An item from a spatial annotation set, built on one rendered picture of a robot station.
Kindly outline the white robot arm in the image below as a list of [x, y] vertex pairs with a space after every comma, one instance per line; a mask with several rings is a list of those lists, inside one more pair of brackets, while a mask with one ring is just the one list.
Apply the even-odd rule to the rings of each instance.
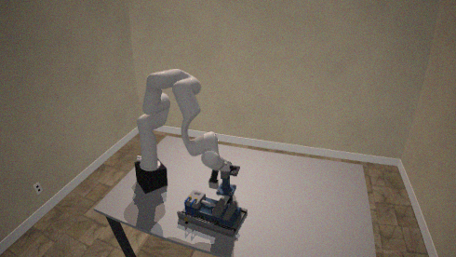
[[161, 166], [157, 160], [156, 137], [153, 130], [162, 127], [167, 121], [170, 100], [167, 94], [162, 93], [164, 88], [172, 88], [180, 107], [183, 116], [181, 137], [188, 153], [191, 156], [202, 154], [203, 164], [212, 169], [211, 178], [208, 180], [209, 188], [218, 190], [218, 173], [223, 166], [227, 166], [227, 163], [219, 155], [218, 137], [214, 132], [208, 132], [192, 140], [188, 136], [188, 126], [201, 111], [195, 97], [195, 94], [200, 92], [201, 85], [195, 77], [180, 69], [152, 73], [147, 77], [142, 106], [145, 115], [137, 120], [141, 143], [141, 156], [137, 156], [140, 168], [153, 171]]

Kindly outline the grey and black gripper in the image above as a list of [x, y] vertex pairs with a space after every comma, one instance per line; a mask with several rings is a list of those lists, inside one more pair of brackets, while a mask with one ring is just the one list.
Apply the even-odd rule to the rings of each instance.
[[227, 163], [227, 166], [224, 166], [222, 169], [220, 170], [223, 170], [223, 171], [229, 171], [229, 172], [232, 172], [233, 170], [236, 170], [236, 167], [233, 167], [232, 166], [232, 162], [224, 159], [224, 161]]

